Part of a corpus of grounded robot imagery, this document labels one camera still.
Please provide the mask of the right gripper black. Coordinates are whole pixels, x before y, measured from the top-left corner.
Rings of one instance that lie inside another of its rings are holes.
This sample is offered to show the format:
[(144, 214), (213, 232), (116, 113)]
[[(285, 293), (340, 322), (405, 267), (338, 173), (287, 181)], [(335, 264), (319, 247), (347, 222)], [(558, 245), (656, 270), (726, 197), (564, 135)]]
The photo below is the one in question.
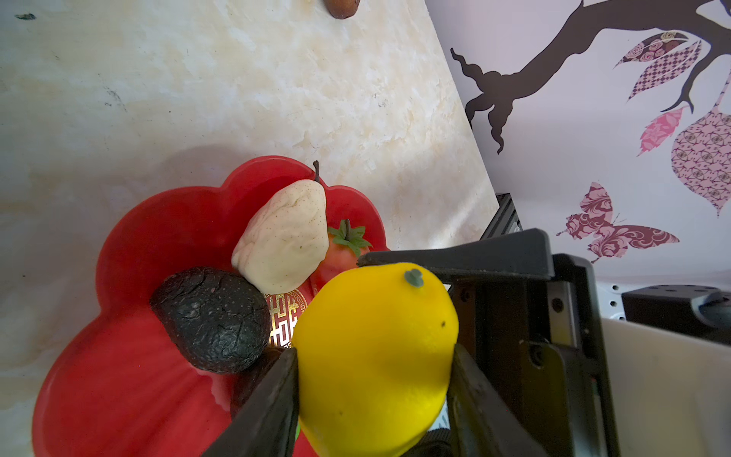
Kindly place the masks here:
[(548, 235), (536, 228), (451, 248), (370, 252), (357, 261), (397, 263), (459, 282), (450, 292), (458, 344), (544, 456), (619, 454), (590, 262), (567, 254), (552, 259)]

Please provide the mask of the red strawberry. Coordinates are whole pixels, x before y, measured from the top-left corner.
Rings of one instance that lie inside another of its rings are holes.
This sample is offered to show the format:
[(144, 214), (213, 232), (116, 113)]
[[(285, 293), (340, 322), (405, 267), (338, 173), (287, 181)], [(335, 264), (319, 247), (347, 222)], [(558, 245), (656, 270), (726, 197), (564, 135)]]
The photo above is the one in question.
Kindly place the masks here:
[(325, 259), (310, 276), (313, 293), (317, 294), (332, 278), (357, 268), (358, 258), (370, 252), (371, 243), (365, 240), (365, 227), (354, 227), (350, 219), (343, 219), (338, 228), (328, 228), (329, 249)]

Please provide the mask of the dark avocado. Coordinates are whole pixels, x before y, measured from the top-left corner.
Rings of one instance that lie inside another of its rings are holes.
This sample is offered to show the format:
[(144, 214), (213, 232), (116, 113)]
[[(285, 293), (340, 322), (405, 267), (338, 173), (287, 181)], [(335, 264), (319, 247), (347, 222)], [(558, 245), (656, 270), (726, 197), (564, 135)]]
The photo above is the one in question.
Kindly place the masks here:
[(218, 268), (169, 276), (152, 293), (150, 308), (179, 352), (201, 371), (244, 371), (270, 342), (264, 294), (243, 276)]

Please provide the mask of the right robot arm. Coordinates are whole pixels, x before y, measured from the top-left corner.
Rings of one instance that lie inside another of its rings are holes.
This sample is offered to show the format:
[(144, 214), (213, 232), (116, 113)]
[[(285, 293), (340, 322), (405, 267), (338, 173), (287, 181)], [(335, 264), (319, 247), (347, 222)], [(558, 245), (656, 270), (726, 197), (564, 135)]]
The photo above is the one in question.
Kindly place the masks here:
[(590, 262), (542, 230), (359, 265), (399, 262), (449, 285), (460, 321), (449, 428), (417, 455), (729, 455), (728, 293), (655, 285), (603, 317)]

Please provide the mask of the red flower-shaped bowl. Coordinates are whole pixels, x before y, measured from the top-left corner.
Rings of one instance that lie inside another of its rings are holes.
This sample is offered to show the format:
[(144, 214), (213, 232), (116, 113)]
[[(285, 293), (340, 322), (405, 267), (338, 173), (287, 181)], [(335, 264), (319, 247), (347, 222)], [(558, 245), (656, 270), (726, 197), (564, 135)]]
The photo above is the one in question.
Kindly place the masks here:
[(313, 169), (255, 158), (219, 187), (158, 193), (129, 211), (99, 255), (99, 316), (54, 363), (36, 401), (38, 456), (199, 456), (230, 425), (233, 378), (190, 365), (150, 308), (188, 268), (229, 270), (249, 219)]

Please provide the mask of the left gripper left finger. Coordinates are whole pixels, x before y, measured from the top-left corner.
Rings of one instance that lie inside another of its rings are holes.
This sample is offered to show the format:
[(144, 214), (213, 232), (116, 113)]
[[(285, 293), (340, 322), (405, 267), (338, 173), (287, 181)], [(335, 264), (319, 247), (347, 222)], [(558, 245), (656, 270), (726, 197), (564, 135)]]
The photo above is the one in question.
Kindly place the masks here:
[(298, 360), (285, 350), (231, 425), (204, 452), (208, 457), (291, 456), (299, 415)]

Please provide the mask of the yellow lemon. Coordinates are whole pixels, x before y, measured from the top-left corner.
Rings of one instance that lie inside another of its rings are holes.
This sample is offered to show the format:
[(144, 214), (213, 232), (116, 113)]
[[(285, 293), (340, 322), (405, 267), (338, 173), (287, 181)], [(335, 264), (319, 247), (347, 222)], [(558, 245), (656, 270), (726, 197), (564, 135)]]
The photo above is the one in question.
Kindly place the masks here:
[(342, 272), (293, 333), (302, 432), (320, 456), (400, 456), (436, 421), (459, 333), (443, 283), (410, 263)]

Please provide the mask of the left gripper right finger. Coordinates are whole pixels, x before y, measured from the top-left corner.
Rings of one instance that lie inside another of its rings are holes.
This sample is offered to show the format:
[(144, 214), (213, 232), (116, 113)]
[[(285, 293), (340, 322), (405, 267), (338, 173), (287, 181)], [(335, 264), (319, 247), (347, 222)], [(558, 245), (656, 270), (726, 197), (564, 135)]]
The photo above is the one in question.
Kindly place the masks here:
[(468, 351), (454, 348), (447, 391), (454, 456), (544, 456)]

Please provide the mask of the cream pear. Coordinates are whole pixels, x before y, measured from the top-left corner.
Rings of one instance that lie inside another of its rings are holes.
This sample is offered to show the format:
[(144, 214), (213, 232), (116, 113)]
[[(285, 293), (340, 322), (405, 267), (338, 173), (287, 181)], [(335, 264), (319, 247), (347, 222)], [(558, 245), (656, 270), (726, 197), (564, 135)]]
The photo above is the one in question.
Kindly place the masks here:
[(261, 293), (294, 291), (326, 257), (327, 198), (313, 167), (314, 177), (278, 190), (255, 213), (233, 250), (234, 270)]

